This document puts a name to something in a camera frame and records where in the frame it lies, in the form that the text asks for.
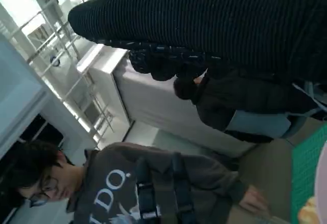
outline metal railing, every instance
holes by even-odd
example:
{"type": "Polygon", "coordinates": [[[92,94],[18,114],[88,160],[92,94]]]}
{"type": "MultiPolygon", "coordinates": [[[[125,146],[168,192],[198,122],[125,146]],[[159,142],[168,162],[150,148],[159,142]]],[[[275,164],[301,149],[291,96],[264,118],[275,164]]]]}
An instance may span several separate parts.
{"type": "MultiPolygon", "coordinates": [[[[12,40],[16,34],[20,31],[22,31],[23,28],[25,28],[33,19],[35,19],[38,15],[42,15],[43,18],[45,19],[46,24],[50,27],[50,29],[53,31],[53,33],[48,37],[47,40],[45,40],[41,46],[39,46],[38,48],[36,48],[35,52],[33,54],[31,54],[28,58],[27,58],[27,63],[29,65],[31,65],[31,63],[33,63],[33,61],[38,58],[41,57],[40,54],[46,49],[48,48],[49,44],[54,40],[57,39],[59,40],[59,44],[61,45],[62,49],[57,53],[56,57],[52,60],[52,62],[45,68],[45,70],[41,73],[39,73],[39,76],[43,79],[45,79],[45,75],[47,74],[47,72],[54,67],[54,65],[57,63],[57,61],[64,55],[66,54],[68,56],[68,59],[70,60],[71,64],[74,64],[76,66],[76,62],[73,58],[73,56],[71,55],[71,53],[69,52],[69,48],[73,48],[74,52],[76,53],[77,56],[77,60],[81,59],[81,56],[79,54],[78,49],[75,46],[75,42],[80,39],[80,36],[75,36],[73,39],[71,38],[69,31],[68,31],[68,25],[69,23],[66,22],[62,22],[61,19],[59,19],[59,27],[56,29],[56,27],[54,25],[51,24],[51,22],[47,19],[46,15],[44,14],[44,10],[46,10],[47,8],[49,8],[50,6],[52,6],[53,3],[57,3],[57,0],[49,0],[49,2],[47,2],[44,6],[41,7],[41,10],[38,11],[34,16],[32,16],[30,19],[28,19],[21,27],[19,27],[18,29],[16,29],[14,32],[12,32],[8,39],[12,40]],[[61,33],[64,33],[64,36],[67,37],[68,42],[66,43],[62,37],[60,36],[61,33]]],[[[94,94],[94,83],[92,81],[92,78],[90,77],[89,73],[88,73],[88,68],[86,68],[82,73],[80,73],[80,77],[76,80],[76,82],[70,87],[70,89],[68,90],[68,92],[63,96],[60,97],[58,96],[57,92],[53,89],[53,87],[51,88],[51,84],[49,82],[45,82],[50,89],[57,95],[57,97],[60,99],[60,101],[68,108],[68,110],[73,113],[73,115],[75,116],[76,120],[79,121],[80,123],[86,123],[87,126],[89,127],[89,134],[94,138],[97,137],[98,141],[100,141],[103,138],[104,133],[106,132],[106,130],[108,128],[110,128],[113,131],[113,128],[111,126],[111,121],[112,121],[112,116],[111,114],[108,112],[107,107],[108,104],[105,105],[101,105],[101,102],[99,101],[98,97],[96,94],[94,94]],[[98,117],[98,120],[101,120],[98,124],[102,124],[103,121],[105,121],[107,123],[107,127],[104,129],[102,134],[99,134],[99,130],[100,128],[93,125],[90,121],[87,120],[86,116],[85,116],[85,111],[87,109],[87,107],[84,107],[82,109],[79,110],[72,110],[69,108],[69,105],[67,103],[67,100],[69,99],[70,95],[72,94],[72,92],[74,91],[74,89],[78,86],[78,84],[83,81],[87,84],[87,87],[85,88],[85,92],[90,95],[92,97],[92,102],[94,103],[94,105],[96,106],[96,108],[99,110],[100,115],[98,117]]]]}

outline black jacket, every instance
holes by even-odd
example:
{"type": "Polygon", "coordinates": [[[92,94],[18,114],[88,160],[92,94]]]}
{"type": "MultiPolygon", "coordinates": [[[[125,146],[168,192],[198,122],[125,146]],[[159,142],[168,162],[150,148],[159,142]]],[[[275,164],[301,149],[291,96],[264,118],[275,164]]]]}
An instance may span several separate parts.
{"type": "Polygon", "coordinates": [[[98,43],[327,83],[327,0],[91,0],[73,30],[98,43]]]}
{"type": "Polygon", "coordinates": [[[244,77],[236,70],[219,79],[212,79],[206,74],[192,102],[204,124],[239,140],[256,143],[272,139],[225,131],[236,110],[257,114],[305,113],[316,107],[310,97],[291,85],[244,77]]]}

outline hand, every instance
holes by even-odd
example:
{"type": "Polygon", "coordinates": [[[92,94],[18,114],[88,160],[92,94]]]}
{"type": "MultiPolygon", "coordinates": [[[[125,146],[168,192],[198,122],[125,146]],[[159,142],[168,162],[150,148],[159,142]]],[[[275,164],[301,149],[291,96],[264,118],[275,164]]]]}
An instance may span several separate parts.
{"type": "Polygon", "coordinates": [[[268,202],[254,186],[249,187],[243,199],[240,201],[240,206],[256,215],[270,216],[268,202]]]}

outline black ribbed sleeve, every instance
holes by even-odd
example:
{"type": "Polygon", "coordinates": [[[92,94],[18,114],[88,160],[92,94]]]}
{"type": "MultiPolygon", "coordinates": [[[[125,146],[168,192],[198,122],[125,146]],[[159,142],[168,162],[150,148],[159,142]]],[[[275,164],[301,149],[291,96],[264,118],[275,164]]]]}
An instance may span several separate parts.
{"type": "Polygon", "coordinates": [[[321,1],[93,0],[73,8],[68,20],[77,34],[96,42],[153,42],[215,53],[236,66],[289,72],[295,47],[315,30],[306,27],[321,1]]]}

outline dark clothing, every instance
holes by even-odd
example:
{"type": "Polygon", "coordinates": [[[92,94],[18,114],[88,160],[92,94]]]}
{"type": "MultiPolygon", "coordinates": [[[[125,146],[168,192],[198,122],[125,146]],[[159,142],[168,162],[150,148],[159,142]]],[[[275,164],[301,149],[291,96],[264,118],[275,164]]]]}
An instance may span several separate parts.
{"type": "Polygon", "coordinates": [[[77,34],[109,46],[127,41],[121,48],[155,53],[180,47],[208,54],[207,66],[218,61],[326,83],[326,2],[91,0],[68,20],[77,34]]]}
{"type": "Polygon", "coordinates": [[[150,73],[156,81],[167,81],[174,77],[192,80],[201,76],[207,69],[204,59],[187,50],[177,54],[130,51],[129,60],[135,71],[150,73]]]}
{"type": "Polygon", "coordinates": [[[266,136],[226,131],[236,110],[257,114],[305,113],[317,105],[292,85],[242,77],[233,70],[219,79],[205,75],[192,99],[201,121],[231,136],[255,143],[270,142],[266,136]]]}
{"type": "MultiPolygon", "coordinates": [[[[74,223],[136,223],[139,212],[134,172],[141,157],[152,171],[162,223],[177,223],[169,174],[172,153],[123,142],[88,153],[83,185],[67,206],[68,212],[75,212],[74,223]]],[[[238,180],[236,172],[226,170],[216,160],[205,156],[182,157],[199,223],[226,223],[232,205],[243,198],[247,186],[238,180]]]]}

